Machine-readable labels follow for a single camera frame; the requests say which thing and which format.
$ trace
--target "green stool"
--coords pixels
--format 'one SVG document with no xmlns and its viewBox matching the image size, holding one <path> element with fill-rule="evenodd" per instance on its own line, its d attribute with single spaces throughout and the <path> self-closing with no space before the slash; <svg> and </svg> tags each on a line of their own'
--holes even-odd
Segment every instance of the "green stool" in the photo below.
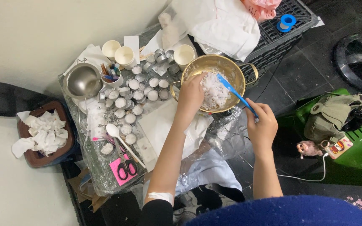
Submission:
<svg viewBox="0 0 362 226">
<path fill-rule="evenodd" d="M 333 91 L 333 93 L 349 95 L 349 92 L 345 89 L 338 89 Z M 311 99 L 290 114 L 277 117 L 279 127 L 291 128 L 306 140 L 303 135 L 305 123 L 310 115 L 310 109 L 321 97 L 322 95 Z M 326 177 L 322 182 L 362 185 L 362 126 L 356 131 L 347 132 L 346 136 L 353 142 L 353 146 L 336 160 L 330 157 L 325 158 Z M 309 179 L 322 178 L 322 176 L 323 172 L 313 173 L 309 176 Z"/>
</svg>

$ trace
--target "white paper cup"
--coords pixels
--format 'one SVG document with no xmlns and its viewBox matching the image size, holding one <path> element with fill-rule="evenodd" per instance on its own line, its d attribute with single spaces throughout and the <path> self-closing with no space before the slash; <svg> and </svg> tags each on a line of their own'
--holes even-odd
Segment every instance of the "white paper cup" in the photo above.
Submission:
<svg viewBox="0 0 362 226">
<path fill-rule="evenodd" d="M 195 59 L 195 52 L 189 45 L 181 45 L 174 51 L 174 60 L 182 71 L 193 59 Z"/>
<path fill-rule="evenodd" d="M 124 77 L 122 77 L 122 75 L 119 76 L 118 80 L 115 82 L 111 82 L 110 80 L 101 77 L 101 80 L 103 81 L 103 83 L 116 88 L 116 87 L 120 87 L 123 83 L 124 83 Z"/>
<path fill-rule="evenodd" d="M 133 50 L 128 46 L 123 46 L 115 52 L 115 61 L 127 70 L 131 70 L 137 65 Z"/>
<path fill-rule="evenodd" d="M 116 40 L 110 40 L 104 43 L 103 47 L 101 48 L 103 55 L 105 55 L 110 60 L 115 60 L 115 52 L 117 49 L 121 47 L 121 44 Z"/>
</svg>

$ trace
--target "black plastic crate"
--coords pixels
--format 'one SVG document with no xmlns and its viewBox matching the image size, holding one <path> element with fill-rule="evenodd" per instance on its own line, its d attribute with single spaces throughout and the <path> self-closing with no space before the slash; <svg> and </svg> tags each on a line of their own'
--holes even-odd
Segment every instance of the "black plastic crate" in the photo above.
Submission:
<svg viewBox="0 0 362 226">
<path fill-rule="evenodd" d="M 280 32 L 276 28 L 280 18 L 285 14 L 291 14 L 295 16 L 297 20 L 293 28 L 287 33 Z M 270 67 L 277 64 L 280 59 L 297 44 L 306 30 L 318 23 L 316 15 L 300 0 L 282 0 L 276 9 L 276 15 L 275 18 L 259 24 L 261 38 L 256 48 L 247 56 L 244 62 L 237 61 L 223 54 L 236 62 L 237 65 L 244 63 L 254 64 L 259 72 L 258 79 L 264 75 Z M 242 71 L 246 84 L 255 80 L 255 75 L 250 65 L 243 66 Z M 256 84 L 257 82 L 249 86 L 247 85 L 247 87 L 253 87 Z"/>
</svg>

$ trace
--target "charging cable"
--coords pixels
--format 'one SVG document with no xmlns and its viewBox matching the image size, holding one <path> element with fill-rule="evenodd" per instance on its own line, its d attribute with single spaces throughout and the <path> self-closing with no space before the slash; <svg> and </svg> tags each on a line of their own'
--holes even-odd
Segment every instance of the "charging cable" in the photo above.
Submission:
<svg viewBox="0 0 362 226">
<path fill-rule="evenodd" d="M 240 158 L 242 158 L 244 160 L 244 162 L 246 162 L 251 168 L 254 168 L 253 166 L 251 166 L 251 164 L 249 164 L 242 156 L 240 156 L 240 154 L 238 154 L 238 156 Z M 325 175 L 326 175 L 326 168 L 325 168 L 325 157 L 329 156 L 329 153 L 325 153 L 325 155 L 322 156 L 322 160 L 323 160 L 323 177 L 320 180 L 307 180 L 307 179 L 302 179 L 302 178 L 298 178 L 298 177 L 292 177 L 292 176 L 287 176 L 287 175 L 279 175 L 281 177 L 290 177 L 290 178 L 294 178 L 294 179 L 298 179 L 298 180 L 302 180 L 302 181 L 314 181 L 314 182 L 320 182 L 323 181 L 325 179 Z"/>
</svg>

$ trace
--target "pink sticky note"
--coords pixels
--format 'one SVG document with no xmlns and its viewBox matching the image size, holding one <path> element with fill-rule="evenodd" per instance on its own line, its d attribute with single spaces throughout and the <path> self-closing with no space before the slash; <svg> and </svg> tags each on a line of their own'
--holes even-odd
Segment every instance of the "pink sticky note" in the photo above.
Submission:
<svg viewBox="0 0 362 226">
<path fill-rule="evenodd" d="M 112 170 L 113 173 L 114 173 L 115 179 L 117 179 L 118 184 L 121 186 L 121 185 L 125 184 L 127 181 L 129 181 L 130 179 L 134 178 L 134 177 L 135 177 L 136 175 L 138 175 L 138 174 L 135 174 L 134 176 L 131 176 L 131 175 L 128 174 L 128 178 L 127 178 L 126 180 L 124 180 L 124 181 L 121 180 L 121 179 L 119 178 L 119 176 L 118 176 L 118 173 L 117 173 L 118 165 L 119 165 L 120 163 L 121 163 L 121 158 L 118 158 L 118 159 L 116 159 L 114 162 L 110 163 L 110 167 L 111 167 L 111 170 Z M 125 177 L 125 173 L 124 173 L 122 170 L 121 170 L 119 173 L 121 174 L 121 177 L 122 177 L 122 178 Z"/>
</svg>

